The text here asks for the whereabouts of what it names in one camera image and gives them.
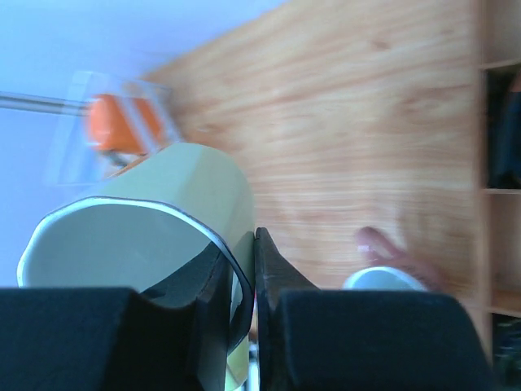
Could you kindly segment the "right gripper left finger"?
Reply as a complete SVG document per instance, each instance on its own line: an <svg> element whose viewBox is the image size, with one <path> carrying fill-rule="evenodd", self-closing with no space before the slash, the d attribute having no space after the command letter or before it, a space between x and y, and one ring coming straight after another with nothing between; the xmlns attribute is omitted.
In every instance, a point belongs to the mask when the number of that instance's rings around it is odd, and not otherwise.
<svg viewBox="0 0 521 391"><path fill-rule="evenodd" d="M1 292L4 390L222 390L228 261L210 244L143 293Z"/></svg>

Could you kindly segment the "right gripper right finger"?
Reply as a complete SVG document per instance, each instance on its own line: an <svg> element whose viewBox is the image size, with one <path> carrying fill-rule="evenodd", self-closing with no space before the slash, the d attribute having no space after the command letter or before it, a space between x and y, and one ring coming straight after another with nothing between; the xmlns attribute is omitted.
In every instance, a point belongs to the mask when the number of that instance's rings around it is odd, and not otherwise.
<svg viewBox="0 0 521 391"><path fill-rule="evenodd" d="M321 290L254 240L263 390L492 390L464 307L443 293Z"/></svg>

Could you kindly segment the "orange mug black handle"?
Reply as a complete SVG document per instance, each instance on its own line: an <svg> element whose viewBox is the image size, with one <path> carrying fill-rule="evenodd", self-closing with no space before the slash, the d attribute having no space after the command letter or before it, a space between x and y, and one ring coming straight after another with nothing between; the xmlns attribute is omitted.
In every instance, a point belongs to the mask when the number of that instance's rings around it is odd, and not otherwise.
<svg viewBox="0 0 521 391"><path fill-rule="evenodd" d="M165 127L150 101L132 98L138 118L144 122L145 130L151 132L152 139L160 148L169 142ZM99 94L89 105L86 118L86 135L100 152L120 152L132 155L147 154L138 141L137 127L129 115L124 114L121 97L113 94Z"/></svg>

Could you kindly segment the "small pink mug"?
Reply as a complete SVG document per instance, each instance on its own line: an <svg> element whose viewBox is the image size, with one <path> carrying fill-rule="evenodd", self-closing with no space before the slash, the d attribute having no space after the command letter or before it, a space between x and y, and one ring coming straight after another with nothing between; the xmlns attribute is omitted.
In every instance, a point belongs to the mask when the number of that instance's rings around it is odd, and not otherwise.
<svg viewBox="0 0 521 391"><path fill-rule="evenodd" d="M358 252L368 266L349 276L346 290L444 291L440 270L398 248L384 233L365 226L355 234Z"/></svg>

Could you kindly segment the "light green mug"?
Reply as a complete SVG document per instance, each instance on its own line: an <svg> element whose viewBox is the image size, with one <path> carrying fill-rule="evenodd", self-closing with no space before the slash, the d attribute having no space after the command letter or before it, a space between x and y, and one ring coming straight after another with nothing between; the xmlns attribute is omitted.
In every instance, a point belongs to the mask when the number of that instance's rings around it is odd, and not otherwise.
<svg viewBox="0 0 521 391"><path fill-rule="evenodd" d="M234 159L176 143L47 214L16 271L22 288L158 284L215 245L230 263L230 345L225 388L247 379L254 297L252 189Z"/></svg>

